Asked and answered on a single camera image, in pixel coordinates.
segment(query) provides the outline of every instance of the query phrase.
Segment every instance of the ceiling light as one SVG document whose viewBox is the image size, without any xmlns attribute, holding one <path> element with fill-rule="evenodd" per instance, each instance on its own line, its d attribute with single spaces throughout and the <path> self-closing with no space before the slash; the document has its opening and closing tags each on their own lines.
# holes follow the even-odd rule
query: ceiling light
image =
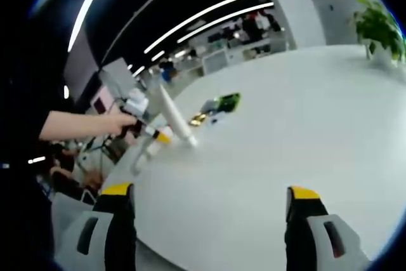
<svg viewBox="0 0 406 271">
<path fill-rule="evenodd" d="M 265 4 L 260 4 L 258 6 L 251 6 L 248 9 L 237 11 L 235 13 L 232 13 L 232 14 L 229 14 L 227 16 L 221 17 L 221 18 L 219 18 L 219 19 L 217 19 L 217 20 L 215 20 L 213 22 L 209 22 L 207 25 L 204 25 L 203 27 L 200 27 L 200 28 L 192 31 L 191 33 L 183 36 L 182 38 L 178 39 L 178 43 L 181 43 L 182 41 L 185 41 L 186 39 L 191 38 L 192 36 L 196 35 L 197 33 L 202 32 L 203 30 L 206 30 L 207 28 L 210 28 L 213 25 L 216 25 L 217 23 L 224 22 L 225 20 L 228 20 L 230 18 L 233 18 L 235 16 L 238 16 L 238 15 L 241 15 L 241 14 L 244 14 L 244 13 L 248 13 L 250 11 L 255 11 L 255 10 L 267 8 L 269 6 L 273 6 L 273 3 L 265 3 Z"/>
<path fill-rule="evenodd" d="M 66 85 L 63 87 L 63 97 L 64 97 L 64 99 L 69 98 L 69 88 Z"/>
<path fill-rule="evenodd" d="M 68 52 L 70 52 L 70 50 L 72 49 L 72 47 L 75 43 L 77 35 L 79 34 L 79 30 L 82 27 L 84 17 L 86 16 L 92 2 L 93 2 L 93 0 L 84 0 L 84 2 L 82 4 L 81 10 L 79 11 L 79 14 L 77 15 L 77 18 L 76 18 L 76 21 L 74 24 L 74 28 L 72 30 L 72 35 L 70 36 Z"/>
<path fill-rule="evenodd" d="M 177 52 L 177 54 L 175 54 L 175 58 L 182 57 L 182 56 L 185 55 L 185 54 L 186 54 L 186 50 L 182 50 L 182 51 L 180 51 L 180 52 Z"/>
<path fill-rule="evenodd" d="M 154 41 L 147 49 L 144 50 L 144 54 L 147 54 L 154 47 L 156 47 L 161 41 L 163 41 L 168 36 L 174 34 L 177 30 L 182 28 L 184 25 L 190 23 L 192 20 L 195 20 L 195 19 L 205 15 L 206 13 L 209 13 L 210 11 L 217 9 L 220 6 L 224 6 L 224 5 L 228 4 L 228 3 L 232 3 L 233 1 L 236 1 L 236 0 L 224 0 L 224 1 L 220 2 L 220 3 L 218 3 L 218 4 L 215 4 L 214 6 L 211 6 L 211 7 L 207 8 L 207 9 L 204 9 L 203 11 L 201 11 L 201 12 L 199 12 L 197 14 L 194 14 L 192 17 L 186 19 L 184 22 L 181 22 L 175 28 L 169 30 L 164 35 L 162 35 L 160 38 L 158 38 L 156 41 Z"/>
<path fill-rule="evenodd" d="M 33 160 L 28 160 L 28 164 L 36 163 L 45 160 L 45 157 L 38 157 Z"/>
<path fill-rule="evenodd" d="M 165 54 L 165 51 L 162 50 L 161 52 L 159 52 L 158 54 L 156 54 L 153 58 L 151 58 L 151 62 L 156 61 L 158 58 L 160 58 L 163 54 Z"/>
<path fill-rule="evenodd" d="M 134 72 L 133 77 L 136 77 L 138 74 L 140 74 L 142 72 L 142 70 L 145 69 L 145 66 L 141 66 L 140 68 L 138 68 L 138 70 L 136 72 Z"/>
</svg>

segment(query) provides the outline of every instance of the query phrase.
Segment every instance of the green leaves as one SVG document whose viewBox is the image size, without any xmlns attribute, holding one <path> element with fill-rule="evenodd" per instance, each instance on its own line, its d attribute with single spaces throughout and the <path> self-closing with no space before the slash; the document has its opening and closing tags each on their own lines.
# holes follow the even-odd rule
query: green leaves
<svg viewBox="0 0 406 271">
<path fill-rule="evenodd" d="M 365 11 L 353 14 L 358 42 L 371 40 L 368 48 L 374 54 L 376 44 L 373 41 L 379 41 L 384 49 L 390 48 L 393 58 L 400 60 L 405 54 L 406 40 L 393 15 L 386 13 L 377 1 L 357 1 L 366 7 Z"/>
</svg>

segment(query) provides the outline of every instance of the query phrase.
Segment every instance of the black ceiling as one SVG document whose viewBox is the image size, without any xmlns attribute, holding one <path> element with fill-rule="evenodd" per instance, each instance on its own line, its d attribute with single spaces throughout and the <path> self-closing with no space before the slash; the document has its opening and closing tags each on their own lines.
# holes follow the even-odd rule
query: black ceiling
<svg viewBox="0 0 406 271">
<path fill-rule="evenodd" d="M 86 32 L 96 59 L 100 62 L 120 30 L 147 0 L 95 0 L 86 17 Z M 149 65 L 160 50 L 173 51 L 176 40 L 187 26 L 165 39 L 147 55 L 143 50 L 161 35 L 192 15 L 224 0 L 154 0 L 129 24 L 114 44 L 104 63 L 124 57 L 134 69 Z M 210 22 L 227 14 L 259 4 L 259 0 L 239 0 L 203 16 Z"/>
</svg>

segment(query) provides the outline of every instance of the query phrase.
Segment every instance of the office desk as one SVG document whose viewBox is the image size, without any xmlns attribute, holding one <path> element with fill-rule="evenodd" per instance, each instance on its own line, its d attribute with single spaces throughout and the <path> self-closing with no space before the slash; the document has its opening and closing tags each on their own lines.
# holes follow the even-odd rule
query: office desk
<svg viewBox="0 0 406 271">
<path fill-rule="evenodd" d="M 195 129 L 198 147 L 175 139 L 134 179 L 140 240 L 186 270 L 284 270 L 286 188 L 301 185 L 374 258 L 405 208 L 406 86 L 362 47 L 330 46 L 223 69 L 176 104 L 189 119 L 233 92 L 238 109 Z"/>
</svg>

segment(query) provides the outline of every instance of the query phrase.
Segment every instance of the potted plant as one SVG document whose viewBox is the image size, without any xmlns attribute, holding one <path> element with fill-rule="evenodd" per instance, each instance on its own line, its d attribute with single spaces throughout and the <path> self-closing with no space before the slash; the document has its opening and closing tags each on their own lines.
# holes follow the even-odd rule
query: potted plant
<svg viewBox="0 0 406 271">
<path fill-rule="evenodd" d="M 353 21 L 358 42 L 367 49 L 367 57 L 383 67 L 392 66 L 392 60 L 405 60 L 406 40 L 391 13 L 387 13 L 377 1 L 357 0 L 365 6 L 357 11 Z"/>
</svg>

